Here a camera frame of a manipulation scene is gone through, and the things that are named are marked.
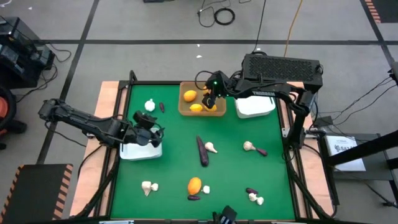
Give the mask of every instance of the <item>garlic bulb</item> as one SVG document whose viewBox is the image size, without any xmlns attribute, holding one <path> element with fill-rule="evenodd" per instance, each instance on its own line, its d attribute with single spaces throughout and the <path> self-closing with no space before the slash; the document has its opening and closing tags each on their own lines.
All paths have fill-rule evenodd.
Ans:
<svg viewBox="0 0 398 224">
<path fill-rule="evenodd" d="M 150 186 L 151 186 L 151 182 L 150 181 L 143 181 L 141 184 L 141 188 L 143 189 L 145 196 L 149 195 L 150 192 Z"/>
<path fill-rule="evenodd" d="M 152 184 L 150 186 L 150 189 L 153 190 L 153 191 L 157 191 L 159 189 L 159 184 L 156 184 L 156 183 Z"/>
<path fill-rule="evenodd" d="M 250 193 L 249 194 L 249 200 L 254 202 L 257 200 L 257 195 L 255 195 L 254 193 Z"/>
<path fill-rule="evenodd" d="M 264 198 L 263 197 L 257 198 L 257 204 L 258 205 L 262 205 L 263 203 L 264 203 Z"/>
<path fill-rule="evenodd" d="M 203 193 L 205 193 L 205 194 L 210 194 L 210 187 L 207 186 L 207 185 L 204 185 L 202 191 L 203 191 Z"/>
<path fill-rule="evenodd" d="M 243 149 L 245 151 L 250 151 L 250 150 L 256 150 L 256 148 L 253 146 L 253 143 L 249 142 L 249 141 L 245 141 L 243 143 Z"/>
<path fill-rule="evenodd" d="M 205 148 L 207 149 L 207 151 L 217 153 L 217 150 L 214 148 L 214 145 L 211 142 L 207 142 L 205 144 Z"/>
<path fill-rule="evenodd" d="M 147 102 L 145 102 L 145 110 L 152 112 L 155 109 L 155 103 L 153 101 L 153 99 L 148 100 Z"/>
</svg>

